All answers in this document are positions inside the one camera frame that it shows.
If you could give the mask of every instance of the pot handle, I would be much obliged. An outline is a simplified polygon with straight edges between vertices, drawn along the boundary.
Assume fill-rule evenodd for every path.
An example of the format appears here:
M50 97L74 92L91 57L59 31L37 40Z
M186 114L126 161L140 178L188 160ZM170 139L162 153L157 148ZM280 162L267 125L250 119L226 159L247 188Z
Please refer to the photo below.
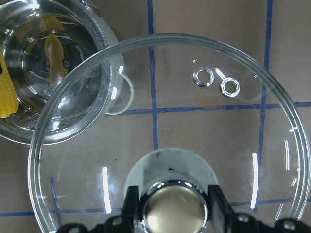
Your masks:
M117 112L112 112L112 113L105 112L105 114L107 114L107 115L119 115L119 114L125 112L131 106L133 99L134 99L134 85L132 83L132 80L127 75L125 75L123 73L120 75L124 78L124 80L127 82L127 84L130 87L130 97L129 97L127 105L122 110L117 111Z

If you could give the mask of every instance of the blue tape line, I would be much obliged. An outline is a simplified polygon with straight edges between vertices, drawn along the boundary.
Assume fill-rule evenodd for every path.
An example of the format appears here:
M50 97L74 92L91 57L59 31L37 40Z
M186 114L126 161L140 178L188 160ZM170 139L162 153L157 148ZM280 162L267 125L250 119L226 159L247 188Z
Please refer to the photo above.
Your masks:
M268 0L267 2L267 19L266 19L266 41L265 41L265 52L264 52L264 67L269 69L270 61L270 42L271 42L271 24L272 24L272 4L273 0ZM260 172L261 172L261 160L262 160L262 150L263 150L263 136L264 136L264 122L265 122L265 111L266 111L266 101L267 101L267 87L262 85L262 96L261 96L261 111L260 111L260 126L259 126L259 141L258 141L258 190L257 199L259 197L259 187L260 187ZM257 212L257 204L255 204L254 211Z
M147 1L148 9L148 34L154 33L154 16L152 0ZM151 99L152 99L152 118L153 118L153 140L154 150L158 149L158 135L157 135L157 103L156 103L156 70L155 70L155 54L154 49L149 48L149 63L150 63L150 85L151 85Z
M154 13L152 0L147 1L147 10L148 10L148 34L154 33Z
M131 109L131 110L126 110L125 112L121 114L130 115L130 114L150 114L150 113L152 113L152 109Z
M153 48L149 48L150 57L150 77L151 77L151 99L152 99L152 118L153 118L153 140L154 150L158 149L158 137L157 137L157 103L156 103L156 71L155 71L155 56Z
M311 102L295 102L294 105L297 108L300 107L311 107ZM281 106L277 103L266 104L265 109L277 109ZM213 107L175 107L175 108L157 108L158 113L167 113L167 112L191 112L196 110L212 111L212 110L248 110L248 109L262 109L261 104L236 104L236 105L225 105L225 106L213 106ZM151 114L153 113L152 109L133 109L126 110L123 115L130 114Z
M311 107L311 102L296 102L294 104L296 107Z
M54 178L53 176L50 177L50 184L51 184L51 192L52 192L52 196L53 196L53 202L54 202L54 206L56 209L56 216L57 216L57 221L58 221L58 225L62 226L62 219L61 219L61 212L59 209L59 203L58 203L58 199L57 199L57 194L56 194L56 189L55 189L55 184L54 184Z
M258 200L257 205L267 205L267 204L279 204L279 203L288 203L292 202L293 199L275 199L275 200ZM242 201L242 202L232 202L231 206L250 206L250 201Z
M114 208L112 211L121 211L122 208ZM85 213L106 213L106 210L101 209L67 209L67 210L61 210L62 214L85 214Z
M34 212L12 212L12 213L0 213L0 217L17 217L17 216L34 216Z

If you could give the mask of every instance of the clear glass lid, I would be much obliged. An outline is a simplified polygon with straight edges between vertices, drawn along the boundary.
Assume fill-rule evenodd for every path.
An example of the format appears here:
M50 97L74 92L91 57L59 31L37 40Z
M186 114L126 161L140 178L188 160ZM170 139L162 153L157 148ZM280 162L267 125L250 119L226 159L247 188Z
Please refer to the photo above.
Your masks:
M120 58L121 66L114 62ZM70 126L76 133L60 133L61 143L46 145L49 129L62 124L55 117L64 112L64 98L89 81L98 88L83 93L93 103ZM72 101L66 112L74 115L83 104ZM172 181L184 186L166 186ZM98 52L62 81L36 125L28 183L47 233L73 222L90 230L120 213L129 185L139 186L143 197L154 184L163 186L163 199L175 192L189 197L180 201L194 212L208 215L198 196L217 183L235 210L273 225L301 217L310 154L293 103L259 63L210 39L149 35ZM153 213L148 206L159 207L161 193L152 196L146 214ZM195 218L210 232L206 220Z

